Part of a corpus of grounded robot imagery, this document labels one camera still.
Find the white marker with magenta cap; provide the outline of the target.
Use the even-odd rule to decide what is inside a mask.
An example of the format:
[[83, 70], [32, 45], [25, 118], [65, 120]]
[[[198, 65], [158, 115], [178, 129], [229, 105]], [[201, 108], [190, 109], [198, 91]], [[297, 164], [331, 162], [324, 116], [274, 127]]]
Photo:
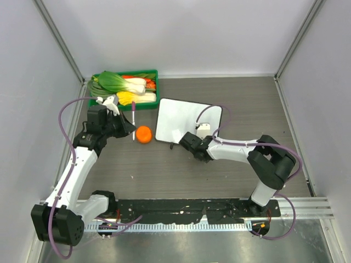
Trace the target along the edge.
[[[135, 101], [132, 101], [132, 124], [134, 125], [134, 127], [135, 127], [135, 111], [136, 111]], [[132, 134], [133, 141], [135, 141], [135, 131], [136, 131], [136, 127]]]

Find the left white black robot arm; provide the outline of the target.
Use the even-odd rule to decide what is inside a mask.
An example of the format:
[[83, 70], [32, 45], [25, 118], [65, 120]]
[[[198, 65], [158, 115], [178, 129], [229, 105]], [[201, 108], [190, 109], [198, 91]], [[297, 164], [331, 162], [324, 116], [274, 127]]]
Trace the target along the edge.
[[109, 219], [116, 214], [113, 192], [96, 190], [84, 203], [77, 204], [77, 200], [108, 138], [127, 137], [135, 130], [117, 106], [94, 105], [88, 109], [87, 120], [73, 140], [73, 153], [58, 184], [43, 204], [36, 204], [31, 210], [40, 241], [74, 247], [88, 223], [99, 216]]

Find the small white whiteboard black frame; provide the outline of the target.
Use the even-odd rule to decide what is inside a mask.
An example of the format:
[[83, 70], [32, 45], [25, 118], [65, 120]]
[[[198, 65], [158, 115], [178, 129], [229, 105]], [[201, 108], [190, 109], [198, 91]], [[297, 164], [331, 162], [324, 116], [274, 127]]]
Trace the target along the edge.
[[209, 123], [213, 134], [219, 128], [222, 112], [220, 106], [162, 98], [158, 108], [155, 139], [178, 144], [187, 132], [196, 135], [197, 123]]

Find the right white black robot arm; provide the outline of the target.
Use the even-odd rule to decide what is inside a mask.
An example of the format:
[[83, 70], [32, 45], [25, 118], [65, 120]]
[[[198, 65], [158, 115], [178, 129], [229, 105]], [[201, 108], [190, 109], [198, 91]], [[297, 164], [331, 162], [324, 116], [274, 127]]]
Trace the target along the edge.
[[280, 145], [269, 135], [249, 141], [226, 140], [214, 135], [200, 138], [187, 132], [179, 145], [193, 154], [194, 158], [208, 163], [214, 160], [230, 160], [249, 164], [259, 182], [247, 203], [253, 216], [261, 216], [268, 203], [293, 176], [295, 165], [302, 169], [301, 158], [295, 151]]

